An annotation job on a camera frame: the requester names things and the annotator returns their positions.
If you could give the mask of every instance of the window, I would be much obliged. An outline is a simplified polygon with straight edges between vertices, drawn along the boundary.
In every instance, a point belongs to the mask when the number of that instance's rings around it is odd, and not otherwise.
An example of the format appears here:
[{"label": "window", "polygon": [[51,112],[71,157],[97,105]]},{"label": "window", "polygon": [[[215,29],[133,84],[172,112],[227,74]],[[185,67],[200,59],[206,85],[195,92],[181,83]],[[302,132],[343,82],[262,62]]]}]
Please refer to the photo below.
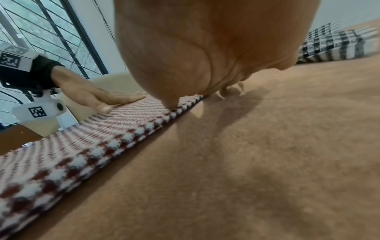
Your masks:
[{"label": "window", "polygon": [[[1,0],[0,42],[43,53],[87,79],[107,73],[68,0]],[[30,101],[0,85],[0,123],[16,123],[11,109]]]}]

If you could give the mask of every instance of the black wristband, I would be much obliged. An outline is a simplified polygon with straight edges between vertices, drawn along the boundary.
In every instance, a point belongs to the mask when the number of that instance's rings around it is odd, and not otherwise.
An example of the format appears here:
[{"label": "black wristband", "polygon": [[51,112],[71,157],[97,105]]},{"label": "black wristband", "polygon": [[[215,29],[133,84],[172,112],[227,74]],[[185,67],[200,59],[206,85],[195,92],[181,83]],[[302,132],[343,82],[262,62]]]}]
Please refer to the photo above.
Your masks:
[{"label": "black wristband", "polygon": [[51,71],[55,66],[63,66],[61,63],[38,56],[33,60],[29,78],[35,81],[42,89],[52,89],[57,87],[51,79]]}]

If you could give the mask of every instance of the folded cloth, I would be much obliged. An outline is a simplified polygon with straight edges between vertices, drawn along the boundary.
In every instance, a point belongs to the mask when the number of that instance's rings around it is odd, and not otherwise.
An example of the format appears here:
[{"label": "folded cloth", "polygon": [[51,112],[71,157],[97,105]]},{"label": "folded cloth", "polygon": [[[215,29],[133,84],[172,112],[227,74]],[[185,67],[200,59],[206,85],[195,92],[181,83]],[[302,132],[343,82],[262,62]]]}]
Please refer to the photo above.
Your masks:
[{"label": "folded cloth", "polygon": [[7,239],[112,159],[201,100],[180,99],[170,111],[147,97],[96,114],[0,157],[0,239]]},{"label": "folded cloth", "polygon": [[309,33],[299,49],[297,64],[354,59],[378,51],[379,33],[375,27],[365,25],[346,31],[326,28]]}]

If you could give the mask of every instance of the hand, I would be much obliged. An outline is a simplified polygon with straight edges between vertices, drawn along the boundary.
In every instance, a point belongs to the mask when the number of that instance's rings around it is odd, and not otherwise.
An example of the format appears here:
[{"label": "hand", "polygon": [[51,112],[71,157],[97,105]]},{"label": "hand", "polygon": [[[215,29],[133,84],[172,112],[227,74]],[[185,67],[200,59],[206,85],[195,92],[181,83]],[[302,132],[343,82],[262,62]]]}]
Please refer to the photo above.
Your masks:
[{"label": "hand", "polygon": [[167,108],[293,66],[320,0],[114,0],[120,53]]},{"label": "hand", "polygon": [[96,87],[92,82],[61,66],[55,66],[51,72],[55,85],[72,101],[93,108],[100,113],[110,113],[112,105],[128,104],[145,98],[145,94],[110,93]]}]

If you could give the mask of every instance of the fingernail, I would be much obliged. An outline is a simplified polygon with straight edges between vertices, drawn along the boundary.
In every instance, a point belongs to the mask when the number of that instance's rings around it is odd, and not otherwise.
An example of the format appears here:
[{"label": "fingernail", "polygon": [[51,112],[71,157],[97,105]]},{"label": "fingernail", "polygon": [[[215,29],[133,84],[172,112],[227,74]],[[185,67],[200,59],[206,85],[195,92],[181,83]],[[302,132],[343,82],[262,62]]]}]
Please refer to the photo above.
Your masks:
[{"label": "fingernail", "polygon": [[111,111],[112,111],[111,106],[104,106],[101,108],[101,112],[103,112],[103,113],[110,113]]}]

